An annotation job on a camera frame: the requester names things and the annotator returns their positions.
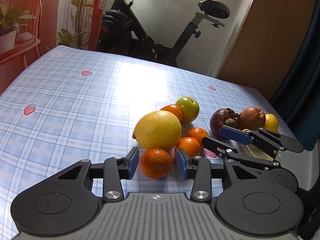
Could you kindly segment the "brown wooden door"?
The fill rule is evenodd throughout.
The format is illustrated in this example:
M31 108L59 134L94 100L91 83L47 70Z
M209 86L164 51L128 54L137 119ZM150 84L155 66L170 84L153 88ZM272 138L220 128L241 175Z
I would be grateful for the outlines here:
M316 0L253 0L217 78L270 99L302 46Z

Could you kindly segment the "brown red apple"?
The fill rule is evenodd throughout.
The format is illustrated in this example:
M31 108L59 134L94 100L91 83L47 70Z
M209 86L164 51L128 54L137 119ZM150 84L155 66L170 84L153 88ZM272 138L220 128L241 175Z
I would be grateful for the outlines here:
M258 107L247 107L239 115L239 126L241 129L256 131L264 126L265 113Z

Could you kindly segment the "large yellow lemon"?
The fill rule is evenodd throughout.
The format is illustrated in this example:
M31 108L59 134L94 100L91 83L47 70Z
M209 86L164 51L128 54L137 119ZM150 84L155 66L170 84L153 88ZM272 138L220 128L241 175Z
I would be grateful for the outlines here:
M177 145L182 136L181 123L169 111L153 111L144 115L136 124L132 138L145 149L169 150Z

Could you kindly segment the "orange tangerine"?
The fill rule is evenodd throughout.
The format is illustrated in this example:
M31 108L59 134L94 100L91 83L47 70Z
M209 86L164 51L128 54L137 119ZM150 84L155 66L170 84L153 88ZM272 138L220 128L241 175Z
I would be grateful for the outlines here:
M196 139L200 144L201 149L203 149L202 139L208 137L209 134L205 129L194 127L188 132L187 136Z
M151 179L159 179L166 176L172 164L170 154L159 148L151 148L140 157L139 165L142 173Z
M182 117L183 117L182 111L180 107L178 107L175 104L164 106L161 108L161 111L168 111L174 114L180 121L182 120Z
M201 146L199 142L192 137L184 137L178 142L174 150L175 158L177 157L177 150L179 148L182 148L190 158L200 155L201 152Z

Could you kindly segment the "blue plaid tablecloth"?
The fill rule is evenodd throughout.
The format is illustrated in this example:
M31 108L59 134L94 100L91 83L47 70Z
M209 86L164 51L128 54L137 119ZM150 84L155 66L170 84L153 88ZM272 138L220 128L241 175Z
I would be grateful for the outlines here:
M200 107L183 135L221 108L276 113L254 88L149 61L64 46L36 60L1 94L1 239L17 233L17 194L79 160L125 156L138 120L183 96Z

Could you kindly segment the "green apple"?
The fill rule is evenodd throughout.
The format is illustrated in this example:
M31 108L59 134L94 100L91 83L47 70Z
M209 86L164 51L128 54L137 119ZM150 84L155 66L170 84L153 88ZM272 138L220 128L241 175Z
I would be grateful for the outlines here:
M199 115L199 104L189 96L179 98L175 105L177 105L182 112L181 122L193 122Z

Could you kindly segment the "cream oval plate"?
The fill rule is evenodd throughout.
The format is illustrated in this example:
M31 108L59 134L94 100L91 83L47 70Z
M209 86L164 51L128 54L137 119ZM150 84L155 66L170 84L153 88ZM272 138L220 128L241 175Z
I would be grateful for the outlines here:
M256 131L250 130L245 133L249 133L253 139L252 143L242 146L247 155L265 160L276 158L282 144L274 132L259 128Z

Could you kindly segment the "dark teal curtain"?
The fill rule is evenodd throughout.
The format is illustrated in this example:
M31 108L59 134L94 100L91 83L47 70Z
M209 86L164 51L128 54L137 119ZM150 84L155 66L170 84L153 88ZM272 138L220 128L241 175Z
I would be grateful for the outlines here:
M319 0L298 55L271 105L303 147L312 150L319 139Z

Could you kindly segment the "red plant wall poster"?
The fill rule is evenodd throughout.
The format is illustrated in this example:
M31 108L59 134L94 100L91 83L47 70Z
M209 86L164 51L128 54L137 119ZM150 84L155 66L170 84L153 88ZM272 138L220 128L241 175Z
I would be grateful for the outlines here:
M1 0L1 91L64 45L95 50L106 0Z

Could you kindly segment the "purple mangosteen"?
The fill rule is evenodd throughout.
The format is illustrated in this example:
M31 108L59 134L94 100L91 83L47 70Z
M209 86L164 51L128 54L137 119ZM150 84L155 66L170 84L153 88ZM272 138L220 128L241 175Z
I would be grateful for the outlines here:
M239 114L235 113L235 111L230 108L221 108L212 114L209 124L213 136L221 138L219 129L223 125L227 125L232 128L239 127Z

